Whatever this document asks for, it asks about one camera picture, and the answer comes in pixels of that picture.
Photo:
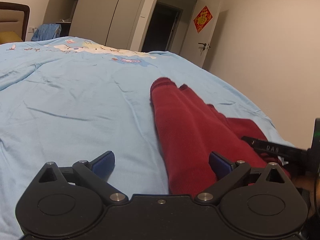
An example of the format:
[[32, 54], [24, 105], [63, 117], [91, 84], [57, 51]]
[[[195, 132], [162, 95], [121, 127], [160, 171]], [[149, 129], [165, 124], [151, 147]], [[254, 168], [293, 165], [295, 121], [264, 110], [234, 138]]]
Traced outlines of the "person's right hand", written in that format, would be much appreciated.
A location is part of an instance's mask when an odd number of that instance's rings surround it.
[[293, 177], [292, 182], [294, 186], [302, 193], [303, 199], [306, 201], [308, 206], [308, 218], [311, 218], [315, 214], [314, 205], [314, 182], [315, 176], [304, 175]]

